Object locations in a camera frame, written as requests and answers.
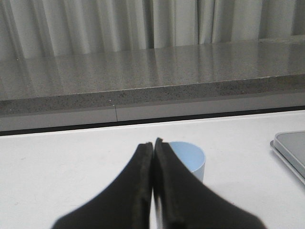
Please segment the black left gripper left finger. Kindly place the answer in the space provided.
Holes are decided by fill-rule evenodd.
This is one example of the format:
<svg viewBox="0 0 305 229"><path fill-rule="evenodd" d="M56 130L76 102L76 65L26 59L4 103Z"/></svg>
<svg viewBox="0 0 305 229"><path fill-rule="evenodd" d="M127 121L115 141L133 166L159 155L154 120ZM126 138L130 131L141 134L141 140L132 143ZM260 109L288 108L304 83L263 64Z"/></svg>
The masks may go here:
<svg viewBox="0 0 305 229"><path fill-rule="evenodd" d="M152 143L139 144L122 172L95 198L58 219L55 229L148 229Z"/></svg>

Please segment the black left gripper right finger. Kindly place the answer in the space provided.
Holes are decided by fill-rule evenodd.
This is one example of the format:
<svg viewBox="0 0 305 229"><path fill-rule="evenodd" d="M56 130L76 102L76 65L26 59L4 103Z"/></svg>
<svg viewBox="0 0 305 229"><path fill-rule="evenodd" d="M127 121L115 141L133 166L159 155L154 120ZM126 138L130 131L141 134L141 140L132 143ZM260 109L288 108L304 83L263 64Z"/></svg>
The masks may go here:
<svg viewBox="0 0 305 229"><path fill-rule="evenodd" d="M154 147L154 199L163 229L262 229L255 215L223 199L178 159L169 143Z"/></svg>

